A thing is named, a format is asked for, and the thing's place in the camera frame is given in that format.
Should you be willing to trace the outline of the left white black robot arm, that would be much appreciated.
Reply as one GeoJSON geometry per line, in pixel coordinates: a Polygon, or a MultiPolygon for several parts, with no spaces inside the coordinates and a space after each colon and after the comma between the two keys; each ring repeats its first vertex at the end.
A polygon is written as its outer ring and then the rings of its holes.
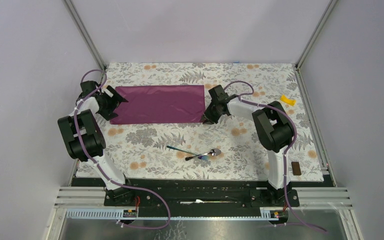
{"type": "Polygon", "coordinates": [[[95,81],[83,81],[80,87],[74,111],[57,121],[66,150],[72,159],[98,173],[104,182],[107,205],[128,206],[136,200],[135,192],[124,186],[128,180],[105,153],[105,137],[95,118],[100,115],[109,121],[117,117],[114,111],[126,99],[111,86],[109,93],[101,91],[95,81]]]}

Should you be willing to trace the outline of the purple cloth napkin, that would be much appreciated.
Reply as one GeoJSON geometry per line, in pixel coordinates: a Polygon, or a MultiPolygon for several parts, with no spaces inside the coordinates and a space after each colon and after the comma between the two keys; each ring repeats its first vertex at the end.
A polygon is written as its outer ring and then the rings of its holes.
{"type": "Polygon", "coordinates": [[[203,85],[118,86],[127,100],[112,125],[199,123],[206,109],[203,85]]]}

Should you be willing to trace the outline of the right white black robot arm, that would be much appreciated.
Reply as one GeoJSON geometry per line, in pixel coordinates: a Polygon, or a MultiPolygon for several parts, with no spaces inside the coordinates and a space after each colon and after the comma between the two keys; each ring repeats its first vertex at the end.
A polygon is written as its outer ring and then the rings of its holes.
{"type": "Polygon", "coordinates": [[[294,143],[296,130],[292,120],[278,101],[258,104],[228,95],[221,85],[208,91],[211,101],[201,117],[203,124],[217,124],[221,116],[236,116],[253,121],[257,137],[267,150],[269,172],[267,201],[273,206],[287,199],[290,178],[287,167],[287,151],[294,143]]]}

